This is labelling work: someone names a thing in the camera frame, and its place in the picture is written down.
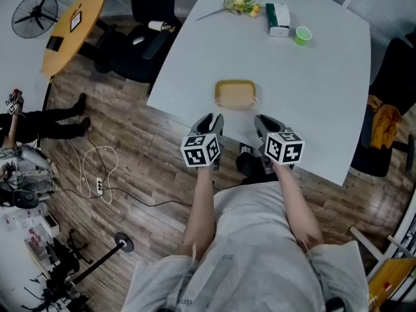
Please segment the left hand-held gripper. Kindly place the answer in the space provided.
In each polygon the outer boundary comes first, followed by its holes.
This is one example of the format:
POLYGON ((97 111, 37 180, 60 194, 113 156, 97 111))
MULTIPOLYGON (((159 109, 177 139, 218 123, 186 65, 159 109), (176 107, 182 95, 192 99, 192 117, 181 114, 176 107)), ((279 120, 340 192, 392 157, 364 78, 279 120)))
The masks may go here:
POLYGON ((192 127, 190 133, 182 139, 181 153, 188 168, 201 168, 213 165, 219 170, 223 153, 222 135, 224 117, 219 114, 210 128, 213 113, 201 117, 192 127))

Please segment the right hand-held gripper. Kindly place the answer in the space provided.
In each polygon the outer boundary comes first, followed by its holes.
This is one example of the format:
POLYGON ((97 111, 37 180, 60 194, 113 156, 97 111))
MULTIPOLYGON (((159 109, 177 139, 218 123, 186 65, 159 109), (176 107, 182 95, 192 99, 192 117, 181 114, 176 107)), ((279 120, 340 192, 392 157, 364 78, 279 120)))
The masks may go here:
POLYGON ((254 125, 262 141, 259 153, 265 174, 273 172, 273 164, 294 165, 301 161, 305 141, 295 132, 285 131, 287 127, 284 123, 259 114, 254 118, 254 125))

